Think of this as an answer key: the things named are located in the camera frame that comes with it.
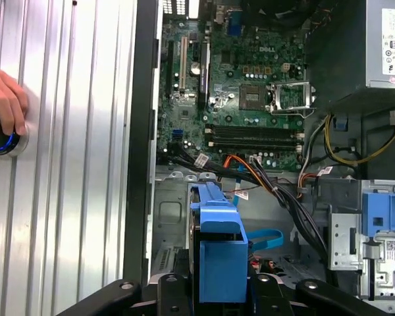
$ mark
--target finger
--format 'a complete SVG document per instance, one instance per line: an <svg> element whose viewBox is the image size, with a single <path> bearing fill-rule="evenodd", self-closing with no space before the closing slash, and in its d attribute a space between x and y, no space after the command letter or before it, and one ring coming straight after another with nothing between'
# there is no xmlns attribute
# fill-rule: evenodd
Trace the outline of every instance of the finger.
<svg viewBox="0 0 395 316"><path fill-rule="evenodd" d="M9 100L13 119L14 119L14 129L18 135L24 135L26 133L25 129L25 119L24 114L22 112L19 100L17 96L13 93L11 89L2 81L0 77L0 90L6 95L7 99Z"/></svg>
<svg viewBox="0 0 395 316"><path fill-rule="evenodd" d="M0 125L3 133L11 135L14 128L14 119L8 97L0 89Z"/></svg>
<svg viewBox="0 0 395 316"><path fill-rule="evenodd" d="M20 109L22 110L22 114L25 115L28 110L28 96L21 86L18 85L15 79L11 78L8 74L3 71L0 71L0 78L5 83L7 87L15 94L15 96L19 100Z"/></svg>

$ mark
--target blue plastic bracket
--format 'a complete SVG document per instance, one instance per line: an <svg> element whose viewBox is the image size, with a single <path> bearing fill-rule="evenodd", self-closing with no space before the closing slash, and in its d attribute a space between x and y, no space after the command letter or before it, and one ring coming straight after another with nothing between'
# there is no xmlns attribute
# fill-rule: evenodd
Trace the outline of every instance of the blue plastic bracket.
<svg viewBox="0 0 395 316"><path fill-rule="evenodd" d="M363 194L363 234L373 237L379 230L395 232L395 194Z"/></svg>
<svg viewBox="0 0 395 316"><path fill-rule="evenodd" d="M201 240L199 301L244 303L248 273L248 239L237 208L212 182L194 184L199 202L191 209L200 216L200 232L234 234L236 240Z"/></svg>

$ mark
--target ribbed metal panel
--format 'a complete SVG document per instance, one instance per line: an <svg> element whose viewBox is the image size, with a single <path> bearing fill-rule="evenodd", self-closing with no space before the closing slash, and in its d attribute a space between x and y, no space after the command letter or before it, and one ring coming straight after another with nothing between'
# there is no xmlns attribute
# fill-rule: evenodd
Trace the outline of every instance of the ribbed metal panel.
<svg viewBox="0 0 395 316"><path fill-rule="evenodd" d="M0 158L0 315L55 315L121 277L136 1L1 0L28 146Z"/></svg>

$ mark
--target power supply unit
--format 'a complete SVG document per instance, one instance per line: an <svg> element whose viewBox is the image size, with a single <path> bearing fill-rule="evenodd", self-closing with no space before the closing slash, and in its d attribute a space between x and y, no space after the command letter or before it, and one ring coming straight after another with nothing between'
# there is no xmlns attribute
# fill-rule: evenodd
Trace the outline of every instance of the power supply unit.
<svg viewBox="0 0 395 316"><path fill-rule="evenodd" d="M316 108L394 107L395 0L322 1L307 35L307 64Z"/></svg>

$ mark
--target ram slot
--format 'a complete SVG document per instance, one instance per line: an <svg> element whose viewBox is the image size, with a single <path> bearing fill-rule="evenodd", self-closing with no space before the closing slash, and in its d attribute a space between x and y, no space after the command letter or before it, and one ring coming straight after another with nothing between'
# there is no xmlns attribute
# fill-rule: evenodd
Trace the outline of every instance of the ram slot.
<svg viewBox="0 0 395 316"><path fill-rule="evenodd" d="M292 130L282 128L215 126L205 128L209 147L294 151L300 141Z"/></svg>
<svg viewBox="0 0 395 316"><path fill-rule="evenodd" d="M169 41L169 51L167 60L167 73L165 79L165 97L170 97L172 93L172 66L174 63L174 41Z"/></svg>
<svg viewBox="0 0 395 316"><path fill-rule="evenodd" d="M184 92L186 89L187 47L188 37L183 36L180 43L180 82L178 86L180 92Z"/></svg>

